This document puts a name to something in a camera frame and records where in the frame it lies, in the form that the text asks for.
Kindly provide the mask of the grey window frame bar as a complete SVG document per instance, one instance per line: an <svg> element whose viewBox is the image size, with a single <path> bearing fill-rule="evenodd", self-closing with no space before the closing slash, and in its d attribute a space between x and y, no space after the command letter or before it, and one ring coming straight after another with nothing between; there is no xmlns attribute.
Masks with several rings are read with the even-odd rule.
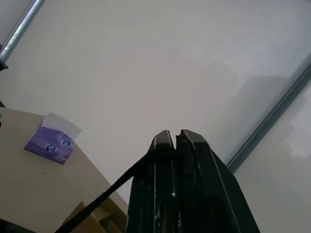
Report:
<svg viewBox="0 0 311 233"><path fill-rule="evenodd" d="M231 173L235 173L243 164L247 157L252 153L261 140L267 135L275 123L281 118L292 102L311 82L311 62L306 66L303 72L285 92L279 102L273 107L269 114L254 130L246 142L236 152L233 158L227 163L227 168Z"/></svg>
<svg viewBox="0 0 311 233"><path fill-rule="evenodd" d="M0 60L6 61L45 0L0 0Z"/></svg>

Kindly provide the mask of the black object at edge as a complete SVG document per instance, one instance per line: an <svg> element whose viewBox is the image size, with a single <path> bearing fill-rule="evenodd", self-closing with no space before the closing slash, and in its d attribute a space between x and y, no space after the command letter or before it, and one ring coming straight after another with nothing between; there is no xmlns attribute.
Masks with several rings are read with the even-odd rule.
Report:
<svg viewBox="0 0 311 233"><path fill-rule="evenodd" d="M2 44L0 44L0 52L2 50L3 46ZM0 59L0 72L4 69L8 69L8 66L5 64L5 62L3 60Z"/></svg>

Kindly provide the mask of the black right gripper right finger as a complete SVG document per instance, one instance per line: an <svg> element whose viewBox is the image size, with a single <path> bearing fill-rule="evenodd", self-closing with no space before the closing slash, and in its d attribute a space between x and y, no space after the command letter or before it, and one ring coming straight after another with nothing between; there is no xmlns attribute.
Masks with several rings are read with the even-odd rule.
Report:
<svg viewBox="0 0 311 233"><path fill-rule="evenodd" d="M243 192L198 133L176 137L182 233L260 233Z"/></svg>

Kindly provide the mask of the cardboard box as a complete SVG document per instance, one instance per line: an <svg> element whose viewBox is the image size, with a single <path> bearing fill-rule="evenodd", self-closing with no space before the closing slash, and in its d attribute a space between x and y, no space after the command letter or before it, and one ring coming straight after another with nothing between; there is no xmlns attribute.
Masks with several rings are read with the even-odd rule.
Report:
<svg viewBox="0 0 311 233"><path fill-rule="evenodd" d="M124 199L113 194L70 233L125 233L127 211Z"/></svg>

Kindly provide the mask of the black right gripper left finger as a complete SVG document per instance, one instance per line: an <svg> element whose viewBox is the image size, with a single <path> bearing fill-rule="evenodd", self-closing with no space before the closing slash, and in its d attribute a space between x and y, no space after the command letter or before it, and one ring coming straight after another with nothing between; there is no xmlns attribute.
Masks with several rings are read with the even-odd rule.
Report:
<svg viewBox="0 0 311 233"><path fill-rule="evenodd" d="M126 233L178 233L178 184L170 132L158 133L148 152L155 159L133 178Z"/></svg>

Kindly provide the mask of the purple tissue pack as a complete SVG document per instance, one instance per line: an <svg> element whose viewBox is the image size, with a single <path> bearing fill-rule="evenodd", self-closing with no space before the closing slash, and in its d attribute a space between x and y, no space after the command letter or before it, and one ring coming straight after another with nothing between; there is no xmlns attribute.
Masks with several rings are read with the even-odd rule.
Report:
<svg viewBox="0 0 311 233"><path fill-rule="evenodd" d="M60 164L64 164L74 151L75 139L82 129L71 121L48 113L24 149Z"/></svg>

